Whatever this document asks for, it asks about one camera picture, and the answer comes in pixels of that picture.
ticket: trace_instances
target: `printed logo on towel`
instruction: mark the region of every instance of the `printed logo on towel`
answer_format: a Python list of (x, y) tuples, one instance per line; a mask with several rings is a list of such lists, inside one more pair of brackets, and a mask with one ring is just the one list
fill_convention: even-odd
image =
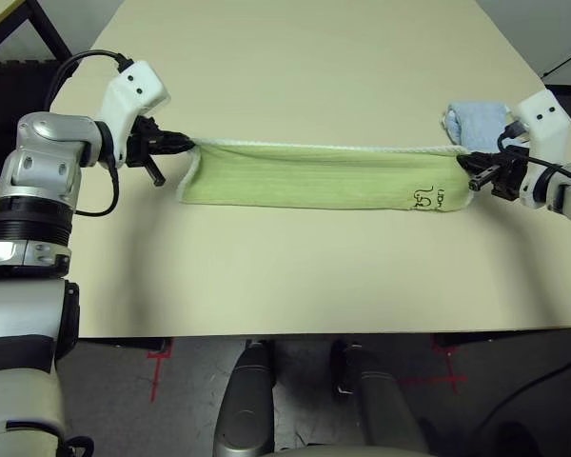
[(438, 209), (444, 202), (444, 189), (417, 189), (413, 194), (417, 203), (413, 208), (418, 209)]

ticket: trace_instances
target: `black drawing on towel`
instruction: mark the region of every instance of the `black drawing on towel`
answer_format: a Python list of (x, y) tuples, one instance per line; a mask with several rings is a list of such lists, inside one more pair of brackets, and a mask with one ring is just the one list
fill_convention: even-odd
[(438, 202), (438, 208), (442, 207), (442, 203), (444, 203), (444, 189), (438, 189), (438, 197), (436, 198)]
[(431, 189), (418, 189), (413, 194), (417, 203), (415, 204), (414, 208), (427, 208), (431, 206), (431, 192), (433, 192), (434, 187), (432, 186)]
[(431, 207), (433, 203), (433, 197), (435, 196), (436, 207), (434, 209), (441, 208), (444, 203), (444, 189), (438, 189), (434, 193), (434, 187), (431, 189), (418, 189), (413, 194), (417, 203), (413, 208), (427, 208)]

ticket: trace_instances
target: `silver robot arm segment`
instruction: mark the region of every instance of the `silver robot arm segment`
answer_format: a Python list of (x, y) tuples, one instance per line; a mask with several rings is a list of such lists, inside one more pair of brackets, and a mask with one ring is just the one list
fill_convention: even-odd
[[(70, 447), (89, 446), (65, 438), (55, 371), (78, 337), (78, 287), (64, 277), (81, 168), (100, 162), (115, 172), (138, 116), (167, 99), (150, 66), (138, 62), (110, 83), (98, 121), (35, 112), (18, 123), (0, 176), (0, 456), (69, 457)], [(156, 147), (164, 132), (150, 123), (154, 136), (135, 136), (130, 166), (151, 161), (146, 145)], [(176, 146), (189, 149), (181, 138)]]

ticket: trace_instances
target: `white wall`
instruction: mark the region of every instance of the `white wall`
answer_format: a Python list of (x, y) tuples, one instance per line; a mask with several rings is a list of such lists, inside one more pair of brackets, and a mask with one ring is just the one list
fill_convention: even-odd
[[(571, 55), (571, 0), (477, 1), (537, 74), (550, 70)], [(122, 2), (39, 0), (72, 52), (88, 50)], [(50, 58), (51, 53), (29, 23), (22, 25), (0, 47), (0, 60)], [(571, 84), (571, 63), (544, 82)]]
[[(123, 0), (38, 0), (72, 52), (88, 50)], [(45, 60), (53, 55), (29, 21), (0, 46), (0, 61)]]
[[(571, 0), (477, 1), (537, 74), (571, 56)], [(571, 62), (544, 83), (571, 84)]]

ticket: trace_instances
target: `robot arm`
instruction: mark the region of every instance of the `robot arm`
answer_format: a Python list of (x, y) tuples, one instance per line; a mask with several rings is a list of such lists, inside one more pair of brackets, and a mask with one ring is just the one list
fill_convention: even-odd
[[(473, 152), (458, 157), (472, 173), (469, 187), (478, 191), (489, 182), (492, 193), (506, 200), (520, 198), (523, 205), (549, 211), (571, 220), (571, 164), (564, 151), (569, 118), (552, 92), (543, 90), (512, 110), (516, 119), (498, 139), (500, 152)], [(529, 148), (504, 147), (505, 138), (528, 137)]]
[(18, 123), (0, 177), (0, 456), (92, 452), (89, 439), (65, 439), (55, 372), (78, 336), (78, 287), (64, 277), (81, 168), (99, 162), (118, 179), (116, 168), (143, 166), (162, 185), (150, 155), (194, 146), (142, 117), (167, 100), (154, 71), (138, 62), (109, 84), (97, 120), (35, 112)]

